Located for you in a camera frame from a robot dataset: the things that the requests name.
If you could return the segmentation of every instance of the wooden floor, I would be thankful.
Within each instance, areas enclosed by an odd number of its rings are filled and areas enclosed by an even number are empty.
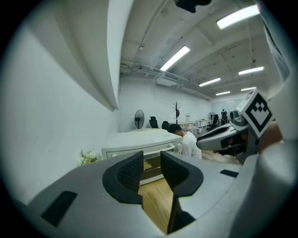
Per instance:
[[[220,163],[239,164],[237,159],[230,155],[214,154],[212,151],[202,151],[202,159]],[[142,185],[139,194],[143,197],[143,208],[145,213],[167,234],[169,217],[171,214],[173,192],[167,181],[160,180]]]

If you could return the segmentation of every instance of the coat rack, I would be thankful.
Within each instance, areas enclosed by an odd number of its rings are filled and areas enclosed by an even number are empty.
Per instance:
[[[173,103],[173,105],[175,106],[173,108],[174,108],[174,111],[176,112],[176,117],[174,117],[174,118],[176,118],[176,124],[178,124],[178,118],[180,115],[179,108],[181,108],[181,107],[178,107],[179,103],[177,103],[177,102],[176,102],[176,104]]]

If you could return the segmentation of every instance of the white table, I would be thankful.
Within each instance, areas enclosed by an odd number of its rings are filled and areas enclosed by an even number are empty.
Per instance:
[[[206,124],[205,124],[205,126],[207,127],[207,120],[196,120],[196,126],[198,127],[198,128],[202,128],[203,129],[203,127],[204,127],[204,122],[206,122]]]
[[[191,132],[192,133],[192,125],[193,125],[193,123],[191,121],[187,121],[187,122],[181,122],[181,121],[179,122],[178,121],[178,125],[180,125],[182,129],[185,128],[184,131]]]

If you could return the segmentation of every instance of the fluorescent light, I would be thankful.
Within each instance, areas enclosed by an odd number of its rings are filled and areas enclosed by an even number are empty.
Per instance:
[[[241,89],[241,91],[252,90],[252,89],[255,89],[255,88],[257,88],[257,87],[248,87],[248,88],[243,88],[243,89]]]
[[[177,60],[179,60],[182,56],[184,56],[190,49],[188,49],[186,46],[183,46],[174,56],[168,60],[167,63],[165,63],[160,70],[166,71],[168,68],[170,68]]]
[[[199,86],[200,86],[200,87],[203,87],[203,86],[205,86],[205,85],[207,85],[207,84],[212,84],[212,83],[217,82],[217,81],[219,81],[219,80],[220,80],[220,78],[213,79],[213,80],[207,81],[207,82],[205,82],[205,83],[199,84]]]
[[[246,73],[253,73],[253,72],[262,71],[262,70],[264,70],[264,66],[240,71],[239,75],[246,74]]]
[[[255,16],[260,14],[257,5],[252,5],[249,7],[245,7],[240,9],[239,11],[236,11],[220,20],[218,20],[216,23],[218,24],[220,29],[224,29],[225,27],[232,25],[238,21],[241,21],[243,19]]]
[[[230,93],[230,91],[223,92],[223,93],[217,93],[216,96],[218,96],[218,95],[223,95],[223,94],[228,94],[228,93]]]

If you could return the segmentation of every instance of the white box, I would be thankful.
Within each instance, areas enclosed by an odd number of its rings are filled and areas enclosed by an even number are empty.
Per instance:
[[[248,93],[245,99],[237,106],[259,138],[273,120],[273,115],[267,106],[268,102],[258,89]]]

